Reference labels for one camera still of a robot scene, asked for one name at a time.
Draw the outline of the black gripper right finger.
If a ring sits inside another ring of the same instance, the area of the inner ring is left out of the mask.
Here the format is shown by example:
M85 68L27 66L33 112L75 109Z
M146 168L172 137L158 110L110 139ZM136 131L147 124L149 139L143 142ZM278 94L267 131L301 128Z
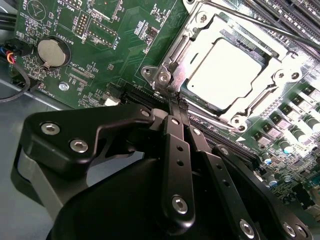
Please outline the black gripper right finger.
M233 240L311 240L308 227L224 145L208 146L189 121L189 106L177 99L177 112L205 177L221 203Z

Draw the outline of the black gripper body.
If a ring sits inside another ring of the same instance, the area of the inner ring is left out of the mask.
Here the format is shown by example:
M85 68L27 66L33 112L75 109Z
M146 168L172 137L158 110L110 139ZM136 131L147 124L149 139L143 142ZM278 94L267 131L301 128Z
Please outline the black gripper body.
M211 184L192 175L195 222L174 237L161 218L162 164L139 160L71 198L50 231L51 240L249 240L252 224L241 217L231 229Z

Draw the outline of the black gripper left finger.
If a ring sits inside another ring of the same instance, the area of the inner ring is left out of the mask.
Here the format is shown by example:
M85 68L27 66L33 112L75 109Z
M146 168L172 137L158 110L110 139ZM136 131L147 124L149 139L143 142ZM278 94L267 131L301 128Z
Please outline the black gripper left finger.
M170 101L169 112L140 104L38 112L21 133L21 176L54 223L77 194L140 161L162 164L160 216L170 235L194 224L190 146Z

